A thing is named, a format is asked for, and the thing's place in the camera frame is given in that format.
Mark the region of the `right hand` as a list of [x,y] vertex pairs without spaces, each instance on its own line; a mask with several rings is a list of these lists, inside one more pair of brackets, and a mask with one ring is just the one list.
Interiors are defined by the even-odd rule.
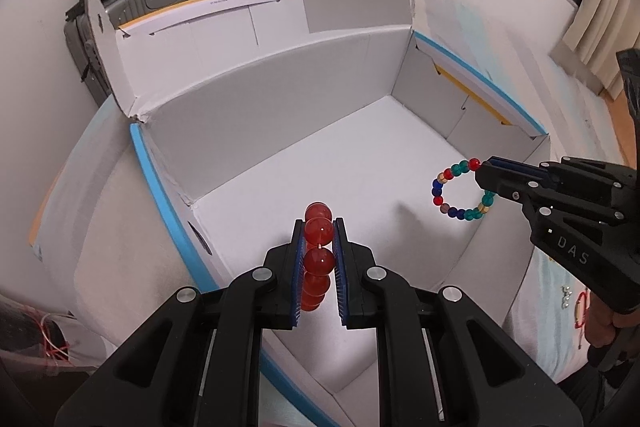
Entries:
[[596,294],[590,293],[585,335],[592,347],[602,348],[610,345],[616,337],[617,329],[633,329],[639,323],[639,310],[629,314],[616,313]]

